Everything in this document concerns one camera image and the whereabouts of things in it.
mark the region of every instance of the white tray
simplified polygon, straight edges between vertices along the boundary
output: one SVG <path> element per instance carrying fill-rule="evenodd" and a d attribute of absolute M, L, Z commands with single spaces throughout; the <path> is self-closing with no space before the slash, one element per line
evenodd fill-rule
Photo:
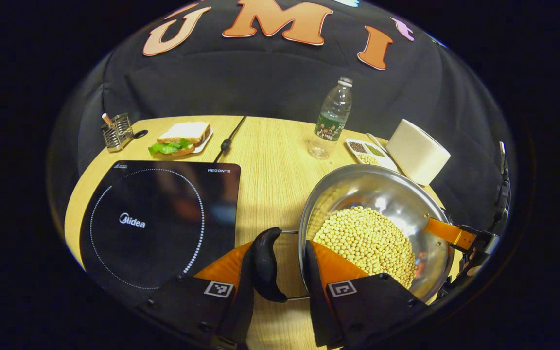
<path fill-rule="evenodd" d="M 192 153 L 202 152 L 202 149 L 204 149 L 205 144 L 207 144 L 207 142 L 209 142 L 209 139 L 211 138 L 211 135 L 213 135 L 213 128 L 209 125 L 209 135 L 208 135 L 208 137 L 204 140 L 204 142 L 199 144 L 198 147 L 196 147 Z"/>
<path fill-rule="evenodd" d="M 353 148 L 351 148 L 351 146 L 349 146 L 349 142 L 354 142 L 354 143 L 360 144 L 360 145 L 364 148 L 364 152 L 355 151 Z M 354 157 L 356 157 L 356 160 L 357 160 L 359 163 L 364 164 L 364 162 L 362 161 L 362 159 L 360 159 L 360 158 L 358 157 L 358 154 L 370 155 L 370 156 L 372 156 L 373 158 L 375 158 L 375 160 L 376 160 L 376 161 L 380 164 L 380 166 L 382 166 L 383 168 L 387 168 L 387 169 L 390 169 L 390 170 L 399 172 L 399 168 L 397 168 L 397 166 L 395 165 L 395 162 L 393 162 L 393 160 L 391 160 L 389 157 L 387 157 L 387 156 L 385 155 L 385 153 L 384 153 L 382 150 L 380 150 L 380 148 L 379 148 L 378 146 L 376 146 L 375 144 L 370 143 L 370 142 L 364 142 L 364 141 L 356 140 L 356 139 L 354 139 L 354 138 L 348 138 L 347 140 L 345 140 L 345 144 L 347 145 L 347 148 L 349 148 L 349 152 L 353 153 Z M 367 145 L 369 145 L 369 146 L 371 146 L 371 147 L 373 147 L 373 148 L 375 148 L 375 149 L 378 149 L 381 153 L 384 154 L 384 157 L 374 155 L 373 152 L 371 152 L 371 150 L 367 147 Z"/>

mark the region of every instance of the wooden table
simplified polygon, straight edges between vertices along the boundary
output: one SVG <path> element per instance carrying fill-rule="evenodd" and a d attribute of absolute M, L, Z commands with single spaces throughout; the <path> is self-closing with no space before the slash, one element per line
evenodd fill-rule
<path fill-rule="evenodd" d="M 83 267 L 79 236 L 89 200 L 110 166 L 118 160 L 157 160 L 147 147 L 174 123 L 210 122 L 213 135 L 204 151 L 178 158 L 178 161 L 213 162 L 220 144 L 237 126 L 242 116 L 169 117 L 140 120 L 135 132 L 148 134 L 131 141 L 122 151 L 103 149 L 77 182 L 66 211 L 66 244 Z M 233 137 L 229 152 L 219 162 L 239 164 L 242 168 L 236 213 L 235 246 L 252 241 L 258 233 L 278 226 L 297 230 L 304 205 L 319 180 L 336 168 L 356 163 L 344 142 L 347 138 L 370 141 L 362 133 L 344 130 L 331 157 L 318 160 L 309 155 L 307 145 L 314 124 L 273 118 L 247 117 Z M 425 191 L 442 207 L 440 199 L 426 186 Z M 298 264 L 298 240 L 295 235 L 280 235 L 274 246 L 278 259 L 278 287 L 287 296 L 306 293 Z M 451 275 L 458 273 L 460 256 L 455 256 Z M 247 343 L 257 349 L 314 349 L 313 327 L 307 299 L 272 303 L 255 293 L 255 308 Z"/>

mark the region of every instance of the water bottle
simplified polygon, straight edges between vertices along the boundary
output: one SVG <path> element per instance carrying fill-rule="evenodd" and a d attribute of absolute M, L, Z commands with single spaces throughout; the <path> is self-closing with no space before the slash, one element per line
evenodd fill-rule
<path fill-rule="evenodd" d="M 351 111 L 351 86 L 353 80 L 338 79 L 338 85 L 327 94 L 315 125 L 308 151 L 317 159 L 327 159 L 345 128 Z"/>

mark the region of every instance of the black cable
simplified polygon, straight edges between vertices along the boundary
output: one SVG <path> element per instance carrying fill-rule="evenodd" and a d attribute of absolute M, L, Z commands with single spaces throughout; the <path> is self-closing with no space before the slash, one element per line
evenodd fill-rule
<path fill-rule="evenodd" d="M 243 118 L 239 121 L 239 124 L 237 124 L 233 132 L 230 134 L 230 136 L 226 140 L 224 140 L 224 142 L 222 142 L 222 146 L 220 146 L 221 148 L 220 153 L 217 155 L 217 157 L 215 157 L 215 161 L 213 161 L 213 164 L 217 164 L 217 161 L 222 156 L 222 153 L 230 148 L 230 144 L 233 142 L 232 138 L 237 132 L 237 130 L 239 129 L 239 127 L 241 126 L 241 124 L 243 123 L 243 120 L 245 120 L 245 117 L 246 116 L 244 115 Z"/>

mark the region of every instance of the black induction cooker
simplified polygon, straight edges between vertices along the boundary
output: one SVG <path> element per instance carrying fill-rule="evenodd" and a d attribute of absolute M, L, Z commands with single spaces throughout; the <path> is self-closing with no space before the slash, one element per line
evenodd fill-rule
<path fill-rule="evenodd" d="M 87 274 L 129 306 L 195 275 L 235 247 L 240 174 L 237 164 L 115 162 L 84 214 Z"/>

